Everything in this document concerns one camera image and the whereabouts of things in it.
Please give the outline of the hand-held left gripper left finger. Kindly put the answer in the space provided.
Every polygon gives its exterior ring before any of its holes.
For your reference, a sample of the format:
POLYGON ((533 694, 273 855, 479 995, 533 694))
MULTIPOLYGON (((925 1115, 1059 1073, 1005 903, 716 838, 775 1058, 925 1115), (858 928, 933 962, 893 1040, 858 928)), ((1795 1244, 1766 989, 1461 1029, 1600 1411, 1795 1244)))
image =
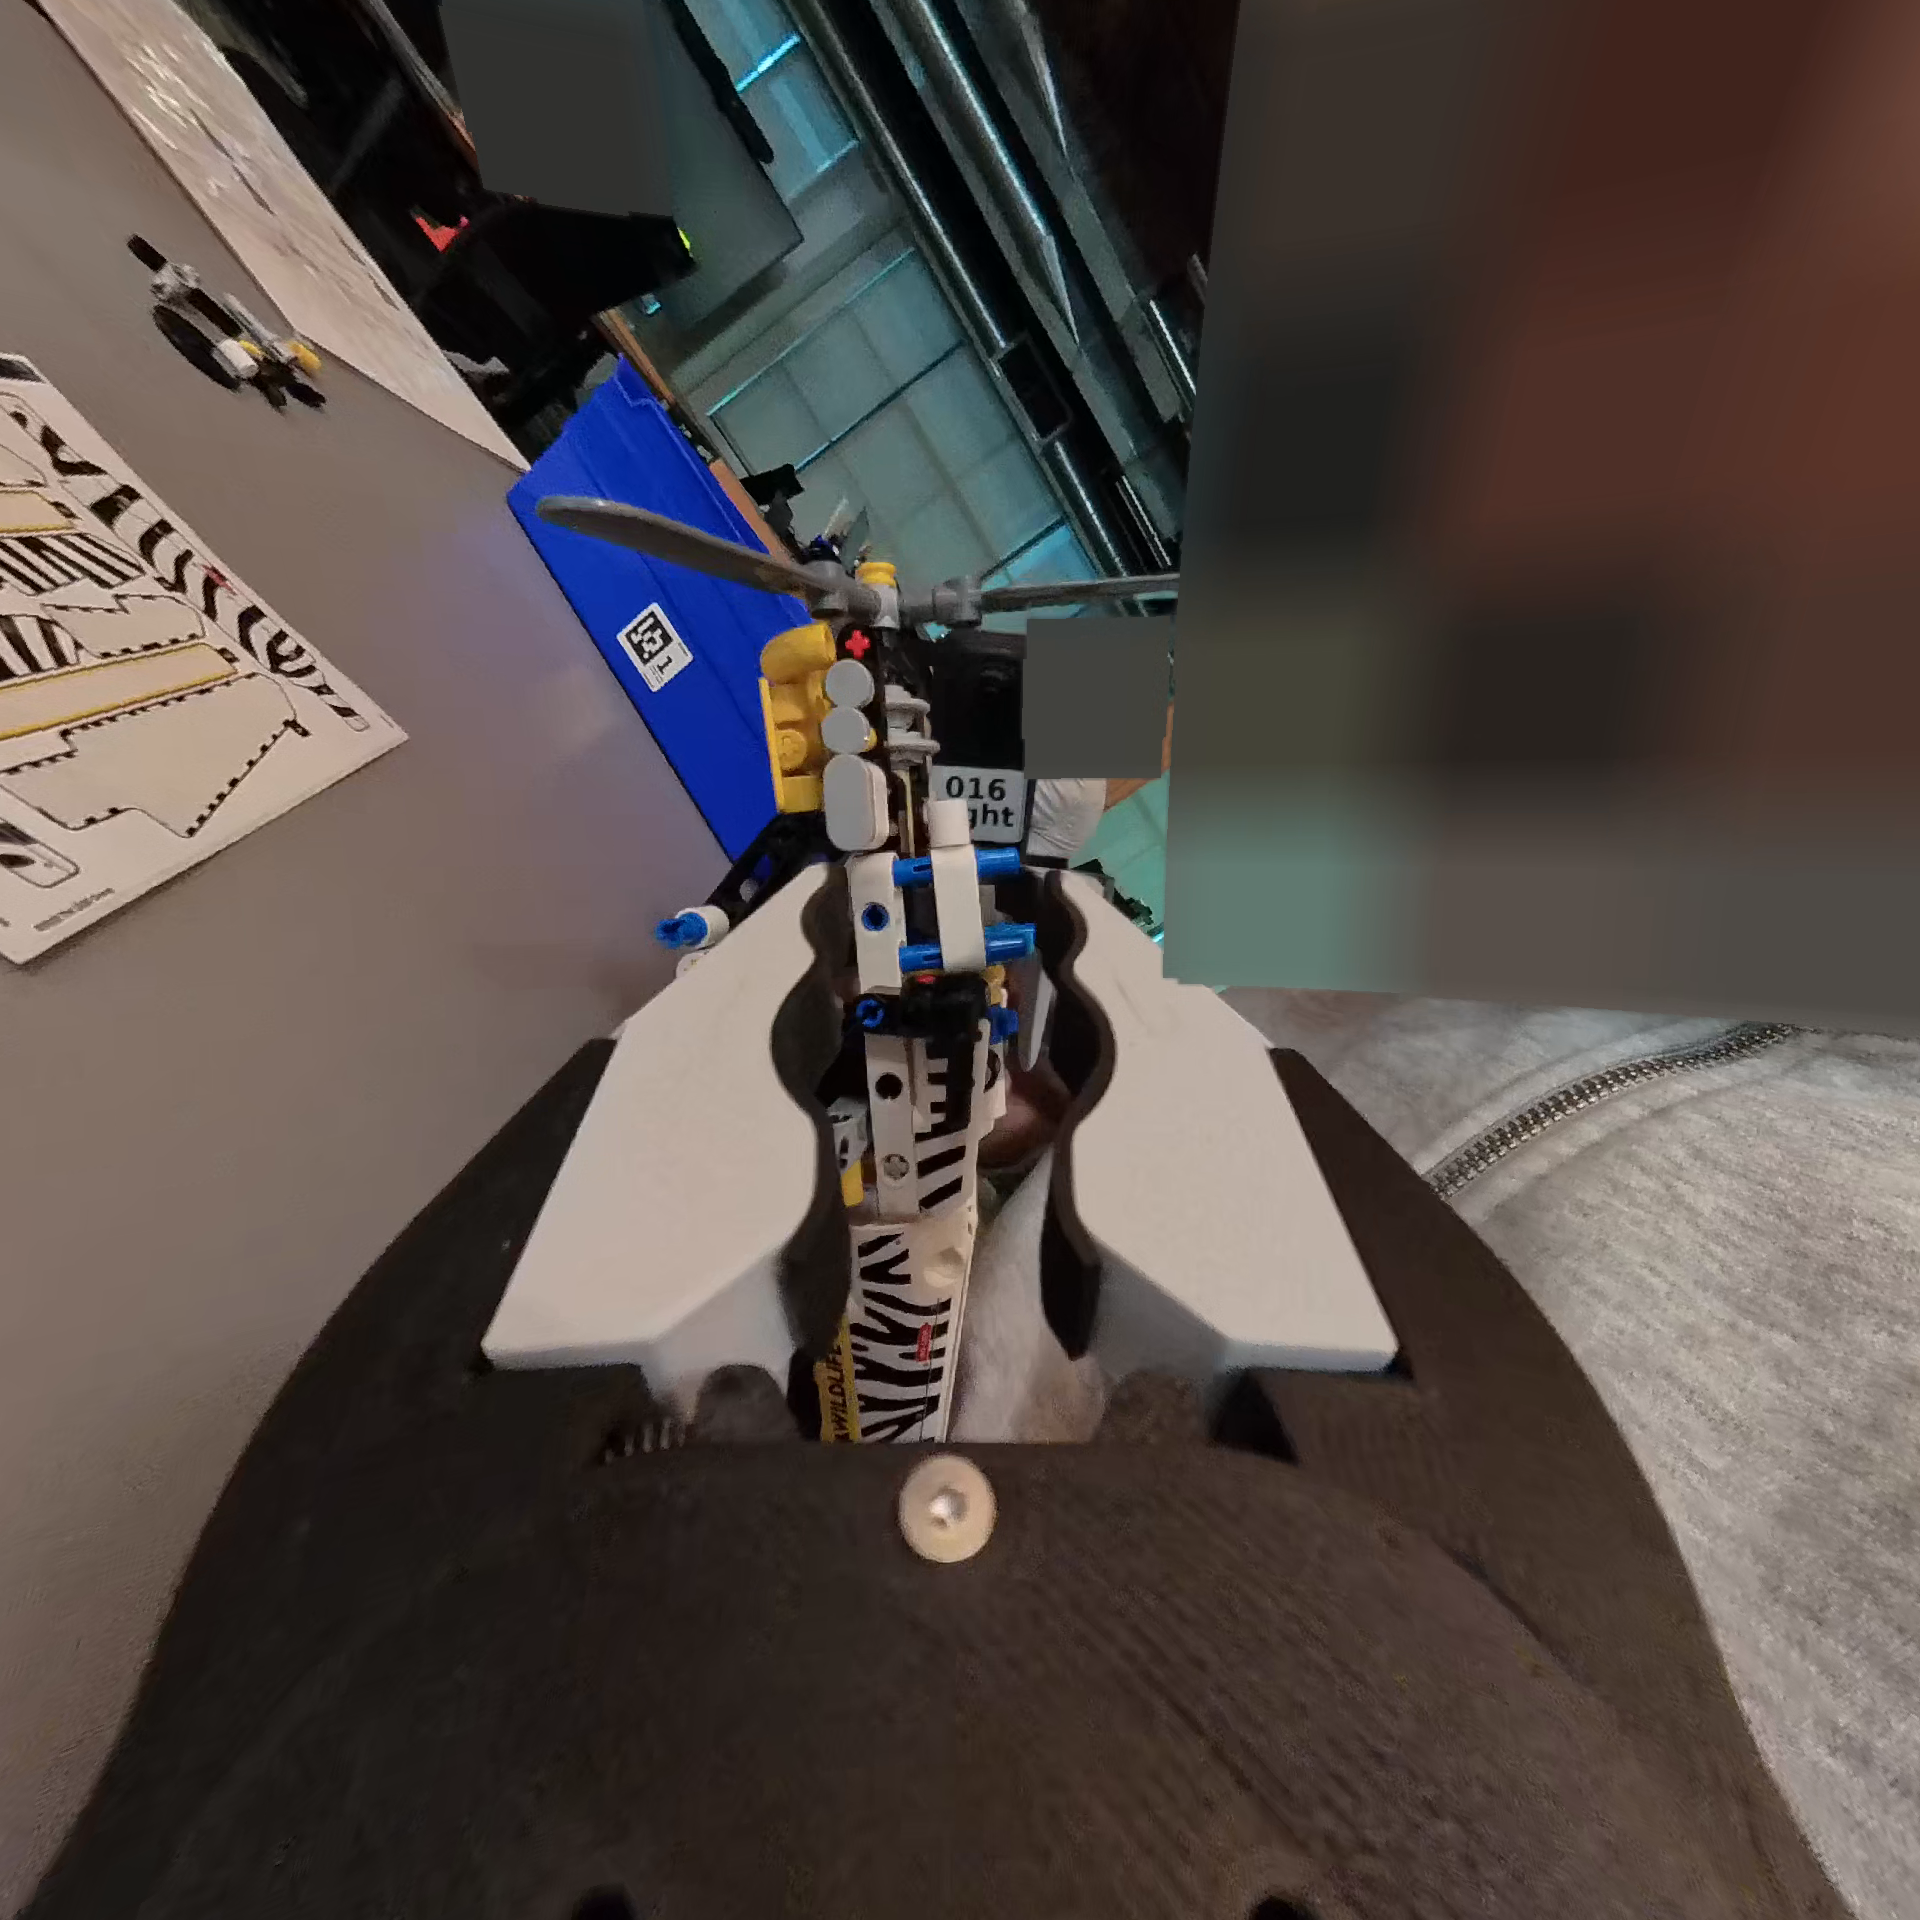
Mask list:
POLYGON ((846 967, 847 882, 821 865, 620 1029, 480 1337, 498 1367, 789 1380, 826 1354, 847 1301, 821 1098, 846 967))

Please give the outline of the blue plastic bin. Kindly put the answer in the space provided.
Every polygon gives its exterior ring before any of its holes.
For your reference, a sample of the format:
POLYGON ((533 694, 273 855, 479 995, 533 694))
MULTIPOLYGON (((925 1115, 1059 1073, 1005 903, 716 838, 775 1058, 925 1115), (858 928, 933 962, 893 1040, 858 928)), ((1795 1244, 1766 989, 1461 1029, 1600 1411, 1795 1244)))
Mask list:
POLYGON ((616 367, 510 488, 527 539, 708 831, 742 856, 775 816, 759 652, 802 625, 802 606, 570 536, 543 523, 546 494, 631 501, 756 551, 763 539, 631 367, 616 367))

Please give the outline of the white black lego piece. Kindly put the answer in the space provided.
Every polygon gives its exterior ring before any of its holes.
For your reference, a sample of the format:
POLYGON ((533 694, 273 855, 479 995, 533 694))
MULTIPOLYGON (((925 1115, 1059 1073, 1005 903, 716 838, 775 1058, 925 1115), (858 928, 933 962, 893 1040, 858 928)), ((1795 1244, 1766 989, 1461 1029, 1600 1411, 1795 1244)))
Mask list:
POLYGON ((252 329, 216 297, 191 265, 160 255, 150 238, 131 231, 131 255, 150 274, 152 313, 169 319, 169 329, 183 329, 228 385, 258 381, 265 345, 252 329))

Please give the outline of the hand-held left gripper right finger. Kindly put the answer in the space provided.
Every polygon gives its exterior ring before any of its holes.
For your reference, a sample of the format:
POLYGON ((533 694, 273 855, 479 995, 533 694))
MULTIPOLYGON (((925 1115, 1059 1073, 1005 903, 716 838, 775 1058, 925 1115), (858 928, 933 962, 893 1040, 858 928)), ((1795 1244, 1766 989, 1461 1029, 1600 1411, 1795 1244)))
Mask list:
POLYGON ((1043 1309, 1105 1380, 1387 1373, 1398 1334, 1267 1037, 1086 874, 1045 874, 1045 1058, 1074 1092, 1043 1211, 1043 1309))

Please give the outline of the zebra sticker sheet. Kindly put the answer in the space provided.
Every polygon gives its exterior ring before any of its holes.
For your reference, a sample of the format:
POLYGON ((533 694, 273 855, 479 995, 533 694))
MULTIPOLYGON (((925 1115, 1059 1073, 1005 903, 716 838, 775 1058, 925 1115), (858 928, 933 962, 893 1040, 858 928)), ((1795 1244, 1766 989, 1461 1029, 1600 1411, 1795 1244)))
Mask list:
POLYGON ((32 356, 0 374, 0 947, 22 967, 407 733, 32 356))

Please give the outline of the zebra striped lego helicopter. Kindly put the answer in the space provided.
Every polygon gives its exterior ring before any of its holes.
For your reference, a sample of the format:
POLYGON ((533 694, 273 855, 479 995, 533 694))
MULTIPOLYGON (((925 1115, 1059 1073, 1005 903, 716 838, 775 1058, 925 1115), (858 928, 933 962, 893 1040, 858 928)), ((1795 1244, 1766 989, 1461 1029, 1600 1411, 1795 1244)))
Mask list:
POLYGON ((1024 1010, 1007 970, 1039 928, 1000 916, 1000 887, 1039 877, 1024 841, 976 841, 970 798, 944 795, 930 726, 930 629, 957 647, 983 614, 1059 606, 1176 606, 1181 575, 925 589, 887 560, 750 551, 658 511, 543 494, 543 523, 802 598, 809 620, 759 652, 775 778, 775 877, 827 867, 846 903, 827 957, 853 953, 846 1037, 821 1076, 853 1274, 836 1346, 815 1357, 826 1442, 944 1442, 976 1244, 976 1146, 1005 1115, 1024 1010))

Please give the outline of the grey zip hoodie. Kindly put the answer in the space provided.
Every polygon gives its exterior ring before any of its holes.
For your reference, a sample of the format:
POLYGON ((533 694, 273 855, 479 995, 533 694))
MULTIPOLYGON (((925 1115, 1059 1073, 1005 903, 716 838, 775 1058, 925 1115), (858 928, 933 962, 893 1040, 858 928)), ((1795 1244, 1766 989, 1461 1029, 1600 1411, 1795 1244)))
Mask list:
POLYGON ((1917 1913, 1917 1037, 1232 989, 1631 1442, 1844 1913, 1917 1913))

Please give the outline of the lego instruction booklet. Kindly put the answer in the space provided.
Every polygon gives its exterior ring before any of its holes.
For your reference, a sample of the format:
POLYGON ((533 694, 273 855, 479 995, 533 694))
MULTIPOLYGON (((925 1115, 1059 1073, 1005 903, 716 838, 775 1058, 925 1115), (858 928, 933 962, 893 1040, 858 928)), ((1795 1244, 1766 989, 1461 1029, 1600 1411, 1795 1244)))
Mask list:
POLYGON ((47 14, 303 341, 527 470, 202 23, 176 0, 51 0, 47 14))

